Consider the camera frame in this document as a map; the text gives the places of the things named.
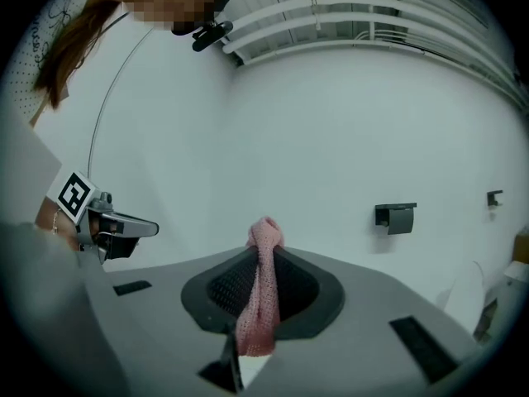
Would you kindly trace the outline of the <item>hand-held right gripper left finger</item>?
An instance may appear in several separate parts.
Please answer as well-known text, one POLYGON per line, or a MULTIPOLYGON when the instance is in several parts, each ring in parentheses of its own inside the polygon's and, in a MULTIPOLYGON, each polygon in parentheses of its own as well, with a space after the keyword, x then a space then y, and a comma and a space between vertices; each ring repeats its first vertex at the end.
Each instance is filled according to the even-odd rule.
POLYGON ((259 263, 256 248, 214 267, 214 276, 207 284, 207 295, 223 311, 238 319, 250 300, 259 263))

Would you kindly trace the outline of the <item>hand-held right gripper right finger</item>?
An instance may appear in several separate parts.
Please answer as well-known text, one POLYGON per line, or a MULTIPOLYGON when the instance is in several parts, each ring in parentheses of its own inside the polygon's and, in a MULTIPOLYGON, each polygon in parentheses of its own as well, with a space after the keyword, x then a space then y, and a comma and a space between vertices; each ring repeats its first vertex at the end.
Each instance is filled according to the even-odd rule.
POLYGON ((285 322, 313 303, 319 284, 309 264, 283 248, 274 249, 274 273, 280 321, 285 322))

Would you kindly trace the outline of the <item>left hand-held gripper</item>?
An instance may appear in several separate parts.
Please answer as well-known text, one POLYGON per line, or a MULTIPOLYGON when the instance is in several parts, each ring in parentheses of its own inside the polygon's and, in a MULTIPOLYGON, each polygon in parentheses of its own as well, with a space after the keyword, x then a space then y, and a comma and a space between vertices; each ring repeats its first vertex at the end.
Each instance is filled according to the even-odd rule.
POLYGON ((156 222, 115 211, 112 195, 79 172, 67 175, 56 203, 74 224, 79 249, 93 253, 102 264, 129 258, 141 238, 160 230, 156 222))

